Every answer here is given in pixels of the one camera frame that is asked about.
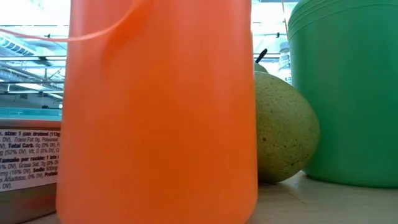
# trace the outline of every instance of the nutrition label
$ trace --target nutrition label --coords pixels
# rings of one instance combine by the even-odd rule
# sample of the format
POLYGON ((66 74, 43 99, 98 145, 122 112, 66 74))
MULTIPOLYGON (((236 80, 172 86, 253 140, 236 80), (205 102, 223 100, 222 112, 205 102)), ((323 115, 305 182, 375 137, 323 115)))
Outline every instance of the nutrition label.
POLYGON ((0 129, 0 192, 57 181, 60 131, 0 129))

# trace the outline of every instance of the green bucket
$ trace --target green bucket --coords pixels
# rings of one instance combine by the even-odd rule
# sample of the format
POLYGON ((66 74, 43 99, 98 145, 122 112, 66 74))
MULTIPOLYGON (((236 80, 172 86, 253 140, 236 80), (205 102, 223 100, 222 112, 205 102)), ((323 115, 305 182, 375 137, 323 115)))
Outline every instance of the green bucket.
POLYGON ((292 81, 320 122, 314 179, 398 187, 398 0, 302 0, 292 81))

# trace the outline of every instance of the table surface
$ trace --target table surface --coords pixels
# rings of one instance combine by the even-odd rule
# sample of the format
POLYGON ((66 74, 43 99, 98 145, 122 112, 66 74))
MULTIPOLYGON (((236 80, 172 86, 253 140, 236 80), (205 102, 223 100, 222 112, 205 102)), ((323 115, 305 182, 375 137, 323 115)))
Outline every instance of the table surface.
MULTIPOLYGON (((398 190, 369 189, 309 179, 303 172, 262 185, 248 224, 398 223, 398 190)), ((25 224, 60 224, 49 215, 25 224)))

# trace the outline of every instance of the orange container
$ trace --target orange container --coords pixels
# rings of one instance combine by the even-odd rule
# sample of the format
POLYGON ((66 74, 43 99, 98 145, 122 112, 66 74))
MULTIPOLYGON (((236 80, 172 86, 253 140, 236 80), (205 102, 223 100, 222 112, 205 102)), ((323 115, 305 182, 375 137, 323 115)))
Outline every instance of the orange container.
MULTIPOLYGON (((72 0, 70 35, 131 0, 72 0)), ((64 224, 242 224, 257 199, 250 1, 143 0, 68 46, 64 224)))

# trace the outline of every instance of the orange plastic bottle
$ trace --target orange plastic bottle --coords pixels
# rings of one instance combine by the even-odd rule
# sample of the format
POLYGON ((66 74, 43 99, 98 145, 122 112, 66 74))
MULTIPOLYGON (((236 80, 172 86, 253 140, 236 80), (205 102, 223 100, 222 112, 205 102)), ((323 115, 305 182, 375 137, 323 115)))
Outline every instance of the orange plastic bottle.
MULTIPOLYGON (((63 224, 242 224, 257 199, 250 1, 142 0, 68 49, 63 224)), ((72 0, 70 35, 131 0, 72 0)))

